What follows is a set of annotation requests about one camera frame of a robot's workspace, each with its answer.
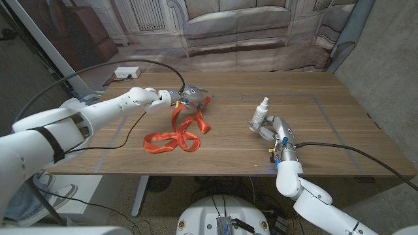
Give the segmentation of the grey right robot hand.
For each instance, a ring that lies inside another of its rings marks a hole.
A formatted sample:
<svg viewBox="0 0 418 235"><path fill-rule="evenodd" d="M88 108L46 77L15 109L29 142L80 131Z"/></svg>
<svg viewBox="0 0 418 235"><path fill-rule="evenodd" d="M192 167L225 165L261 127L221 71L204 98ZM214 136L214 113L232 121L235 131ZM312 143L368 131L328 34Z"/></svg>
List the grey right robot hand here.
<svg viewBox="0 0 418 235"><path fill-rule="evenodd" d="M252 131L258 132L267 141L275 141L270 157L271 163L297 161L295 137L289 124L282 118L267 116L261 124L248 121Z"/></svg>

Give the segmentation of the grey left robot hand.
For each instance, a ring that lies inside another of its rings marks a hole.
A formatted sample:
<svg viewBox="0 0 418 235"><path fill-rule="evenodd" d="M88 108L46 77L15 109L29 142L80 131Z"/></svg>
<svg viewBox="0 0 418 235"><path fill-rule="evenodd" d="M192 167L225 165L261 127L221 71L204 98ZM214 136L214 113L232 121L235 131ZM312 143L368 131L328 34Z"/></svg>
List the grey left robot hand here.
<svg viewBox="0 0 418 235"><path fill-rule="evenodd" d="M176 101L182 102L185 104L185 107L188 110L198 110L203 108L205 103L204 94L208 91L203 87L197 86L186 86L182 92L180 91L169 91L171 102L175 103Z"/></svg>

